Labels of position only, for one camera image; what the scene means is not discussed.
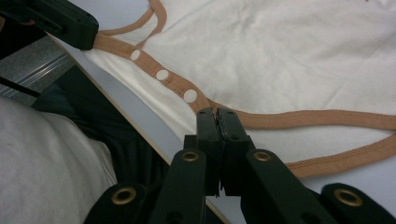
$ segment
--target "garment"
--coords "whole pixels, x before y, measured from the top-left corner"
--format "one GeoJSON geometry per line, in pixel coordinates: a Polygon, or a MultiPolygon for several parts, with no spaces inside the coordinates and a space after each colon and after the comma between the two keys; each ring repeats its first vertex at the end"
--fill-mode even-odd
{"type": "Polygon", "coordinates": [[[82,223],[116,184],[105,144],[70,119],[0,97],[2,223],[82,223]]]}
{"type": "Polygon", "coordinates": [[[86,55],[180,139],[195,132],[199,109],[226,106],[256,147],[274,151],[299,177],[396,153],[391,5],[149,2],[139,21],[100,32],[86,55]]]}

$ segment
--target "white fabric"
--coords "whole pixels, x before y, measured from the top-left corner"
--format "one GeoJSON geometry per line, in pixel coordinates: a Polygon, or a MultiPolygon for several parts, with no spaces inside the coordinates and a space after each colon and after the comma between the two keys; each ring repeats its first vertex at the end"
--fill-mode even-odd
{"type": "Polygon", "coordinates": [[[0,222],[82,223],[116,183],[107,147],[69,119],[0,97],[0,222]]]}
{"type": "MultiPolygon", "coordinates": [[[[162,3],[165,27],[143,50],[215,102],[263,114],[307,109],[396,114],[394,1],[162,3]]],[[[116,38],[133,44],[133,36],[116,38]]],[[[191,109],[158,80],[109,53],[86,55],[139,96],[180,139],[195,133],[191,109]]],[[[256,147],[274,151],[284,162],[333,155],[391,134],[351,127],[247,133],[256,147]]]]}

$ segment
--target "white button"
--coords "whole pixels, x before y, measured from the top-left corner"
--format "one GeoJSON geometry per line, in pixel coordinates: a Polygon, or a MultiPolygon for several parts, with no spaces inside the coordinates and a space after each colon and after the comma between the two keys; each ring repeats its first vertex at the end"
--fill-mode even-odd
{"type": "Polygon", "coordinates": [[[169,77],[169,72],[165,69],[158,71],[156,78],[160,81],[166,80],[169,77]]]}
{"type": "Polygon", "coordinates": [[[132,59],[132,61],[138,59],[139,56],[140,56],[140,50],[137,49],[137,50],[135,50],[134,52],[132,52],[132,54],[131,54],[131,59],[132,59]]]}
{"type": "Polygon", "coordinates": [[[187,90],[184,92],[183,99],[186,103],[194,102],[198,97],[198,94],[195,90],[187,90]]]}

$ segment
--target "white cloth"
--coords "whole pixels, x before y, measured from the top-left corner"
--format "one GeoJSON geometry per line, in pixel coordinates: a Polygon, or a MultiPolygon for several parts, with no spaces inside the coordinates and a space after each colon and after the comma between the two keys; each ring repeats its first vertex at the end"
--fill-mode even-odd
{"type": "Polygon", "coordinates": [[[105,144],[69,119],[0,97],[0,222],[82,223],[116,183],[105,144]]]}
{"type": "MultiPolygon", "coordinates": [[[[163,31],[142,48],[207,98],[248,113],[343,109],[396,114],[396,14],[391,1],[169,1],[163,31]]],[[[117,39],[142,40],[154,18],[117,39]]],[[[188,104],[131,61],[101,50],[89,59],[124,83],[183,139],[188,104]]],[[[355,127],[247,130],[284,162],[330,156],[391,134],[355,127]]]]}

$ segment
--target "white table surface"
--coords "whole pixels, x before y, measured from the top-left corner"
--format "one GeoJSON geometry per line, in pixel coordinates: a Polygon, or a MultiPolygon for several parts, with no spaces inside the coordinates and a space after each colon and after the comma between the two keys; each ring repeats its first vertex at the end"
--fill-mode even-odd
{"type": "MultiPolygon", "coordinates": [[[[100,24],[100,29],[113,29],[136,21],[149,7],[146,0],[71,0],[73,4],[90,12],[100,24]]],[[[140,99],[114,77],[89,61],[84,54],[58,40],[76,60],[90,79],[118,108],[148,142],[170,161],[182,149],[182,142],[140,99]]],[[[396,157],[339,175],[308,178],[303,183],[320,192],[330,183],[344,183],[358,188],[383,205],[396,217],[396,157]]],[[[239,208],[239,198],[208,197],[231,223],[246,223],[239,208]]]]}

